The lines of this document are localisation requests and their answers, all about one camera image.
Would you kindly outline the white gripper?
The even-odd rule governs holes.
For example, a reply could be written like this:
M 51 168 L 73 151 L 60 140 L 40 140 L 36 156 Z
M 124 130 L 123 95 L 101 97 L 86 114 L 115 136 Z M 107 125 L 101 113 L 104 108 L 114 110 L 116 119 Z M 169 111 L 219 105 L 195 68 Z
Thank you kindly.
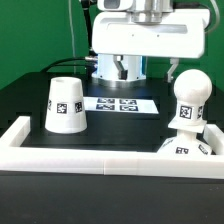
M 204 53 L 207 9 L 177 9 L 165 13 L 158 24 L 135 23 L 127 12 L 102 12 L 93 25 L 92 47 L 96 53 L 112 54 L 118 78 L 126 80 L 122 55 L 168 57 L 165 81 L 173 80 L 178 58 L 199 58 Z

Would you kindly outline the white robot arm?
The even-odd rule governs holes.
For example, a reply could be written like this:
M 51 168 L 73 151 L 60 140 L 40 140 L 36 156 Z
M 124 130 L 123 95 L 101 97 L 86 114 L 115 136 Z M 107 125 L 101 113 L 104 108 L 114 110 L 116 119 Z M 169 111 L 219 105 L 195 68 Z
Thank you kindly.
M 145 80 L 146 57 L 168 58 L 168 80 L 182 58 L 199 58 L 205 35 L 221 19 L 216 0 L 208 6 L 188 0 L 98 0 L 100 13 L 92 31 L 98 55 L 94 78 L 109 86 L 130 86 Z

